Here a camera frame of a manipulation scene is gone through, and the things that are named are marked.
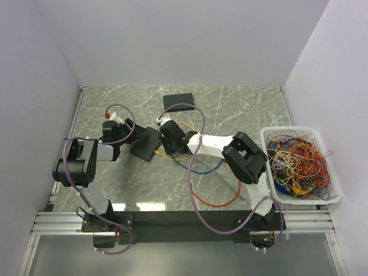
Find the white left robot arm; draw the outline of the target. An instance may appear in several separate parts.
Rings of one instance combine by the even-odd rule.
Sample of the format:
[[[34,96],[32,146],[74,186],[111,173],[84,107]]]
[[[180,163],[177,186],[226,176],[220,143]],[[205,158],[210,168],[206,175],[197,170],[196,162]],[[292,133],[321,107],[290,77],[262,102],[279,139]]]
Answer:
[[[96,216],[95,224],[103,231],[115,226],[116,217],[110,200],[102,194],[95,181],[97,162],[116,161],[120,147],[137,142],[146,130],[130,118],[123,122],[107,120],[102,124],[102,137],[99,139],[65,138],[60,145],[52,169],[53,179],[76,191],[87,205],[87,213]]]

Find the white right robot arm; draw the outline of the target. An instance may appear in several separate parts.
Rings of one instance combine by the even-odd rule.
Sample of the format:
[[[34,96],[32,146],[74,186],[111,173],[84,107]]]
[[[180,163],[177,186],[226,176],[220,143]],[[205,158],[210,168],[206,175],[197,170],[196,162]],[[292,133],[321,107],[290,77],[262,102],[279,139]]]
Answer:
[[[255,212],[251,222],[259,229],[273,223],[275,207],[266,182],[267,156],[244,132],[233,136],[203,135],[200,132],[184,132],[172,119],[165,117],[157,122],[164,150],[167,154],[209,155],[223,159],[234,176],[246,185],[251,209]]]

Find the black TP-Link network switch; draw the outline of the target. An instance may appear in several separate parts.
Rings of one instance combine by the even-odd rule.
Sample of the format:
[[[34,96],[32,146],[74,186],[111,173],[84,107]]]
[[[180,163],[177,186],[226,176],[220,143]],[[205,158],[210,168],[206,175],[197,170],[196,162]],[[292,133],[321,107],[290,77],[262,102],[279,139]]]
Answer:
[[[155,151],[160,147],[160,132],[147,127],[145,132],[137,139],[130,150],[130,154],[146,162],[150,162]]]

